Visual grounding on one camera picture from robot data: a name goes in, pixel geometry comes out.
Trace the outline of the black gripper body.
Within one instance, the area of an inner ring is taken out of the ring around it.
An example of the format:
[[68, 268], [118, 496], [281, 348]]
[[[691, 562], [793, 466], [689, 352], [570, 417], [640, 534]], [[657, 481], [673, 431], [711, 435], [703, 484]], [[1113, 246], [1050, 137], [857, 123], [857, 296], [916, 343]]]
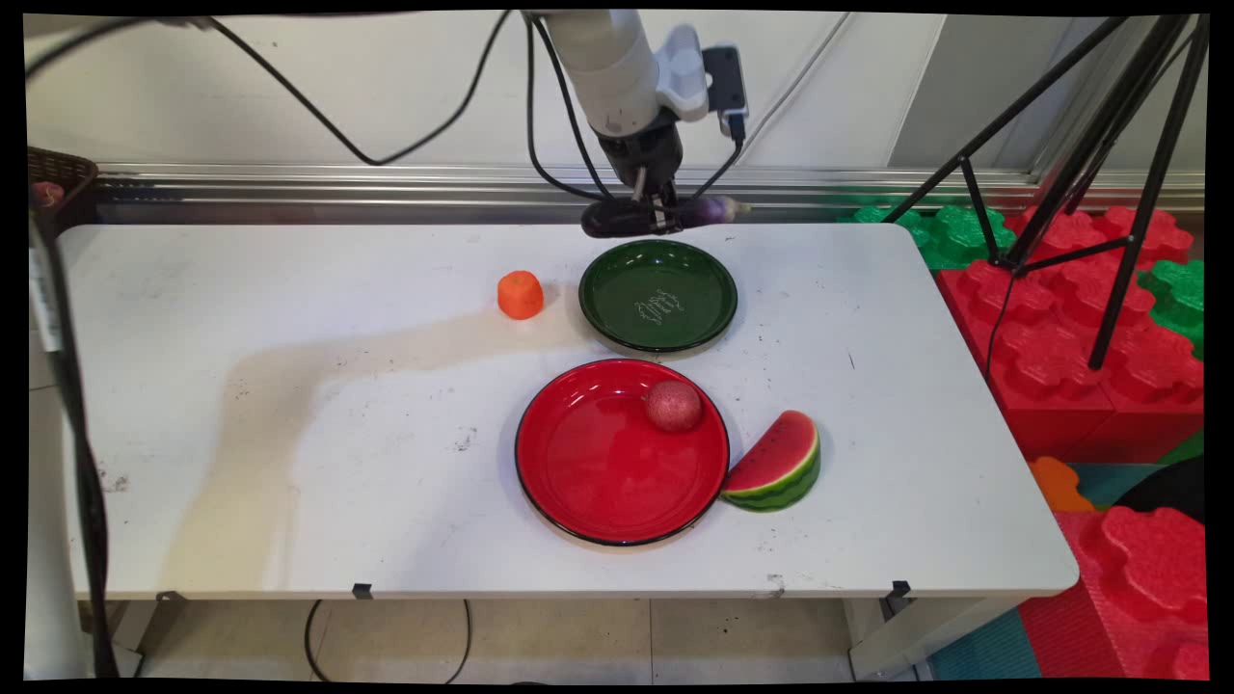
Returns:
[[605, 157], [622, 184], [642, 182], [642, 201], [676, 201], [675, 177], [684, 147], [675, 114], [659, 114], [644, 130], [626, 136], [596, 132]]

